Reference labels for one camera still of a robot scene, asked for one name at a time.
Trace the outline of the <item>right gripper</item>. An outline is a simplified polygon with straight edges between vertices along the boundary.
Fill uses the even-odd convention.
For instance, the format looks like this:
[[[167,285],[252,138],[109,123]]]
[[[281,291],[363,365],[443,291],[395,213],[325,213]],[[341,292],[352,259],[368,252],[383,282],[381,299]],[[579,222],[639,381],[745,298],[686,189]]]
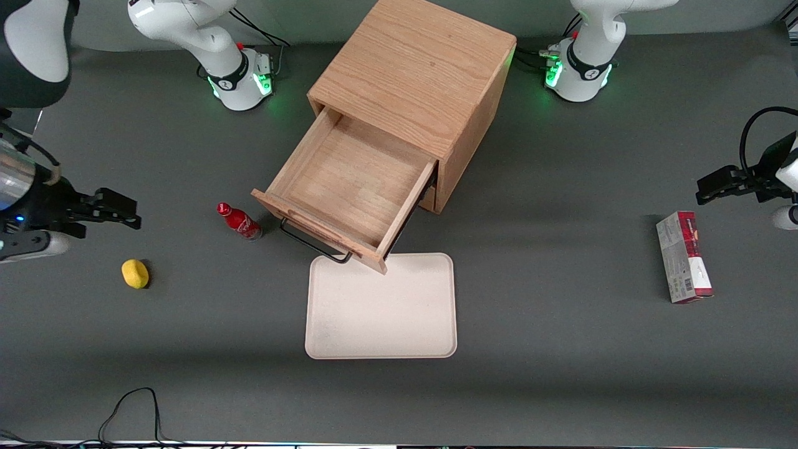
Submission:
[[[85,227],[76,224],[80,200],[86,195],[74,190],[65,179],[48,185],[52,170],[37,164],[31,157],[2,141],[1,221],[3,233],[29,230],[66,232],[75,238],[85,237]],[[129,228],[142,227],[137,216],[137,202],[99,188],[95,207],[109,213],[94,213],[94,222],[118,223]]]

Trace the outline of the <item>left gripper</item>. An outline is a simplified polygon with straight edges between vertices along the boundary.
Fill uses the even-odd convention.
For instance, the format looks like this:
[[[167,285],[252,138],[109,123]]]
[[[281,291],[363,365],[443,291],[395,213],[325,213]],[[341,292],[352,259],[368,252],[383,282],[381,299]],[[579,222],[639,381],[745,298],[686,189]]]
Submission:
[[[796,200],[796,189],[776,177],[776,172],[786,163],[796,162],[796,133],[792,132],[767,147],[755,165],[744,163],[748,174],[748,185],[756,201],[764,203],[776,198]],[[698,204],[708,204],[720,198],[742,196],[737,190],[741,184],[741,170],[735,165],[726,165],[698,180],[695,194]]]

